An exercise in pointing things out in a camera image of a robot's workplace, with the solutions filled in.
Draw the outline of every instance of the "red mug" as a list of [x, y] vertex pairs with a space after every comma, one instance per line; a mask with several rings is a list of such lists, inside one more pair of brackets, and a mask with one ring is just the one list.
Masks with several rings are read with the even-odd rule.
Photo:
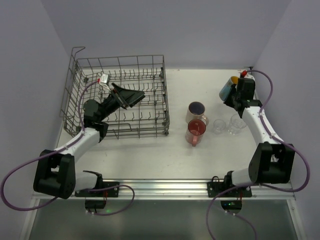
[[206, 124], [199, 119], [193, 119], [188, 123], [185, 139], [188, 143], [195, 147], [200, 143], [204, 133], [206, 131]]

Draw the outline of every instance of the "metal wire basket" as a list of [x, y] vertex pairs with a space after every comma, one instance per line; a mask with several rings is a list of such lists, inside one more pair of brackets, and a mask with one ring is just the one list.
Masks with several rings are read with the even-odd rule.
[[[75, 136], [81, 130], [77, 107], [85, 87], [97, 81], [102, 73], [110, 75], [110, 84], [116, 83], [126, 89], [141, 90], [145, 98], [133, 108], [119, 108], [103, 122], [109, 124], [106, 137], [158, 137], [169, 134], [168, 92], [163, 55], [138, 55], [117, 57], [78, 58], [85, 47], [71, 51], [60, 116], [64, 130]], [[83, 96], [82, 104], [95, 99], [102, 102], [108, 93], [95, 84]]]

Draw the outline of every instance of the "glass cup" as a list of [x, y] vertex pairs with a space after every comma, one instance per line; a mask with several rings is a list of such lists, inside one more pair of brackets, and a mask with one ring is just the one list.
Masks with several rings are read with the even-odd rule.
[[209, 119], [205, 115], [205, 106], [198, 101], [194, 101], [189, 104], [188, 111], [186, 112], [185, 121], [188, 124], [193, 119], [202, 119], [205, 121], [205, 125], [208, 126]]
[[195, 147], [201, 142], [206, 131], [206, 124], [199, 119], [193, 119], [188, 123], [188, 128], [185, 133], [185, 140]]
[[226, 122], [221, 120], [221, 119], [217, 119], [213, 122], [213, 132], [215, 134], [222, 134], [225, 130], [226, 130]]
[[243, 121], [239, 115], [236, 113], [230, 118], [230, 122], [228, 125], [228, 132], [232, 135], [237, 135], [247, 126], [245, 121]]

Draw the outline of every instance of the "white wall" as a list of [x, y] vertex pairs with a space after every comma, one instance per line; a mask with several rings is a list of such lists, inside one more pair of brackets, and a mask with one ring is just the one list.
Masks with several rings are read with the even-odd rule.
[[42, 0], [67, 52], [164, 54], [170, 68], [252, 66], [290, 0]]
[[[295, 194], [308, 239], [317, 240], [320, 183], [320, 1], [292, 0], [254, 68], [270, 75], [274, 94], [266, 108], [278, 134], [293, 143], [307, 157], [311, 180]], [[256, 75], [258, 95], [269, 93], [268, 81]], [[299, 157], [294, 159], [293, 187], [305, 180], [306, 170]]]
[[[1, 1], [0, 179], [17, 165], [55, 147], [68, 55], [39, 0]], [[29, 207], [36, 164], [14, 174], [8, 200]], [[0, 201], [3, 240], [19, 238], [26, 213]]]

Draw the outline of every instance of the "mug handle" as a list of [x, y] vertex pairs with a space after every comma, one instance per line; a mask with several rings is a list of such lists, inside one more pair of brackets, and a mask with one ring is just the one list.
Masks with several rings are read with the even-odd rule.
[[208, 126], [209, 118], [206, 115], [202, 115], [202, 119], [205, 120], [205, 125]]
[[192, 147], [195, 147], [197, 145], [198, 142], [198, 136], [193, 136], [192, 138]]

